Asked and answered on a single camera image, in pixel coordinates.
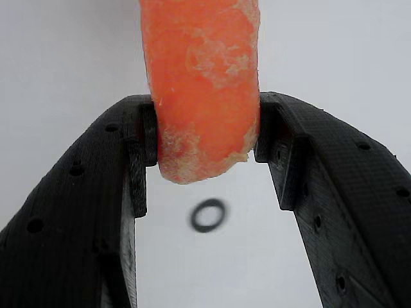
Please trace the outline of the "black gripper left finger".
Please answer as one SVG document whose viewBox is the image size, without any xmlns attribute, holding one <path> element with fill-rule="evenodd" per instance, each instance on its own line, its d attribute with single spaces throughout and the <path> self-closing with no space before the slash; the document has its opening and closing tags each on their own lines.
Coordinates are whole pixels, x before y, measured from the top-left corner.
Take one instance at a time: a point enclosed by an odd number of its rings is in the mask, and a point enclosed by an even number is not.
<svg viewBox="0 0 411 308">
<path fill-rule="evenodd" d="M 150 96 L 99 116 L 2 229 L 1 306 L 135 307 L 135 220 L 156 163 Z"/>
</svg>

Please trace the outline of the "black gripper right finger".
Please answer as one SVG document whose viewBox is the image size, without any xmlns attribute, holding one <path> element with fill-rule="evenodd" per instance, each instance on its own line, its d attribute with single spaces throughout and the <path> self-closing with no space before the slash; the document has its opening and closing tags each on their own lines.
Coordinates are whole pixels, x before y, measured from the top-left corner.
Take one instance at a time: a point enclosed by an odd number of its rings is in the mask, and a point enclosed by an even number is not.
<svg viewBox="0 0 411 308">
<path fill-rule="evenodd" d="M 254 148 L 293 212 L 324 307 L 410 306 L 410 173 L 382 144 L 263 92 Z"/>
</svg>

